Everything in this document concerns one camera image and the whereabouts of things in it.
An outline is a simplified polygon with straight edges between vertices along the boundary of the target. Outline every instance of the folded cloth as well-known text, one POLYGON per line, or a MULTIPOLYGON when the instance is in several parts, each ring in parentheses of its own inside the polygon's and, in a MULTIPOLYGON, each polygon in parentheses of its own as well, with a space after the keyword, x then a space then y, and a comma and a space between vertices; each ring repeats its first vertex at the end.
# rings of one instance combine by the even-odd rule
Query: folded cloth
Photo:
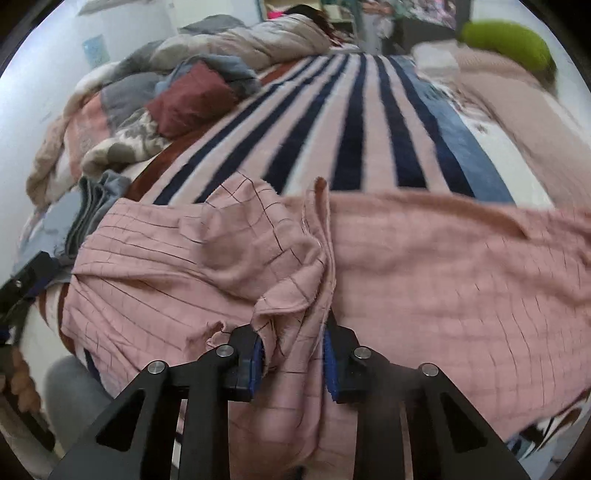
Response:
POLYGON ((199 60, 146 108, 158 124, 158 133, 174 139, 228 113, 237 101, 223 78, 199 60))
POLYGON ((68 283, 72 265, 85 238, 96 230, 130 185, 130 179, 110 170, 98 181, 82 177, 78 188, 66 193, 49 208, 29 240, 21 245, 13 273, 43 251, 56 258, 63 267, 49 285, 68 283))
POLYGON ((212 70, 220 74, 239 100, 254 95, 261 89, 261 82, 254 70, 250 69, 239 57, 232 55, 195 55, 182 61, 164 80, 156 84, 155 93, 160 95, 187 74, 193 65, 202 60, 212 70))

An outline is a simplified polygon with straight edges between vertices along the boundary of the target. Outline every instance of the brown fabric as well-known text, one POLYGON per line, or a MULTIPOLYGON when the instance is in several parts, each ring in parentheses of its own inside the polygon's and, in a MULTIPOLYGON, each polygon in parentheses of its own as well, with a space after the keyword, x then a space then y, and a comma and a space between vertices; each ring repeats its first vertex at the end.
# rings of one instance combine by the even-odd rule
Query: brown fabric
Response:
POLYGON ((500 123, 556 206, 591 207, 591 149, 541 89, 492 73, 462 73, 454 82, 500 123))
POLYGON ((64 312, 64 303, 66 302, 66 296, 68 295, 68 291, 70 290, 70 284, 64 284, 63 288, 60 290, 60 296, 57 301, 57 328, 60 334, 60 340, 66 350, 68 350, 72 355, 76 354, 76 347, 74 345, 74 340, 70 337, 65 335, 61 331, 61 322, 63 320, 63 312, 64 312))
POLYGON ((37 308, 43 321, 49 326, 47 321, 47 290, 43 290, 37 297, 37 308))
POLYGON ((146 108, 158 124, 158 133, 172 140, 220 118, 237 102, 234 91, 219 73, 198 61, 146 108))

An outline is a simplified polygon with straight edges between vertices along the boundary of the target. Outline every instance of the pink cloth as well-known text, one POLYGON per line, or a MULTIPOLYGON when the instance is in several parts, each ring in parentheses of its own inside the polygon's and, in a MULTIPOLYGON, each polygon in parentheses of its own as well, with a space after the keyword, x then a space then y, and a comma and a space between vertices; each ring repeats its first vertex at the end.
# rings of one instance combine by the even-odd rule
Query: pink cloth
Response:
POLYGON ((591 385, 590 220, 414 191, 329 197, 322 179, 282 199, 237 173, 203 205, 120 200, 80 251, 63 330, 116 394, 250 322, 266 376, 230 408, 232 478, 306 462, 350 476, 356 416, 322 379, 329 307, 390 361, 439 365, 507 438, 591 385))

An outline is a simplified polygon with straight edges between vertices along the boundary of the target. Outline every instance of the green pillow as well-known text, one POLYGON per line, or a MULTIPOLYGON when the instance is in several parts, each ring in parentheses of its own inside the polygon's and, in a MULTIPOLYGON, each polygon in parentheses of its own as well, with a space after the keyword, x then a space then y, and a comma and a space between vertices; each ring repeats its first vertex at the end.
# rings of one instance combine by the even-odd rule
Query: green pillow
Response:
POLYGON ((546 72, 554 65, 546 42, 536 32, 514 22, 468 22, 460 41, 472 48, 500 53, 532 73, 546 72))

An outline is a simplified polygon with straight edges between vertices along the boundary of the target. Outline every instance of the white wall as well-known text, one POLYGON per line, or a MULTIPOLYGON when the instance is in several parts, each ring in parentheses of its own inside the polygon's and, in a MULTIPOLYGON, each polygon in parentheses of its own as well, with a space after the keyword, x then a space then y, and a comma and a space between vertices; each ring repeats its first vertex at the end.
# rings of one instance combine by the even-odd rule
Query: white wall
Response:
POLYGON ((177 28, 203 20, 209 15, 233 15, 247 27, 261 22, 259 0, 165 0, 168 13, 177 28))
POLYGON ((247 27, 260 23, 262 18, 257 2, 258 0, 232 0, 232 15, 242 20, 247 27))
POLYGON ((33 31, 0 77, 0 284, 9 276, 20 230, 33 206, 25 180, 47 124, 90 71, 82 42, 103 34, 111 60, 176 33, 161 0, 78 17, 65 0, 33 31))

